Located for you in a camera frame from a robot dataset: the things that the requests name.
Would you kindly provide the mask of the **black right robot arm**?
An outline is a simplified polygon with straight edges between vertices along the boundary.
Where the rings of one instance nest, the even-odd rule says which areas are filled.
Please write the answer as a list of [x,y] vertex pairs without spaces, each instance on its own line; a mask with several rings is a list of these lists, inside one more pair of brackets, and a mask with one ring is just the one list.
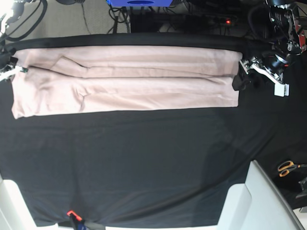
[[22,72],[26,73],[27,68],[24,68],[17,64],[18,59],[13,55],[15,51],[7,50],[5,48],[5,41],[17,42],[26,38],[30,33],[37,28],[42,19],[44,18],[48,2],[46,0],[40,0],[37,7],[33,11],[34,13],[39,7],[42,7],[42,12],[38,17],[37,21],[32,25],[32,27],[19,37],[11,37],[11,35],[16,32],[20,26],[17,26],[11,33],[7,34],[6,31],[11,23],[17,22],[23,12],[24,5],[26,3],[33,3],[33,0],[2,0],[0,2],[0,80],[6,81],[15,74]]

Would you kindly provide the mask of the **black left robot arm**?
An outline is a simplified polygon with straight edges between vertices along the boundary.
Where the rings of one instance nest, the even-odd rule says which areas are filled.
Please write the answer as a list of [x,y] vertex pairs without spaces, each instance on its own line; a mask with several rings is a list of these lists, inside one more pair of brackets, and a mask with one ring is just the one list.
[[[253,22],[254,13],[265,8],[272,27],[273,37],[260,35]],[[295,56],[307,50],[305,27],[307,20],[299,15],[299,6],[292,0],[266,0],[263,4],[253,7],[248,13],[248,24],[254,36],[271,44],[271,49],[261,52],[259,56],[242,59],[239,72],[235,76],[232,87],[242,91],[252,82],[255,73],[265,76],[274,84],[274,95],[289,95],[289,84],[284,82],[283,72],[293,62]]]

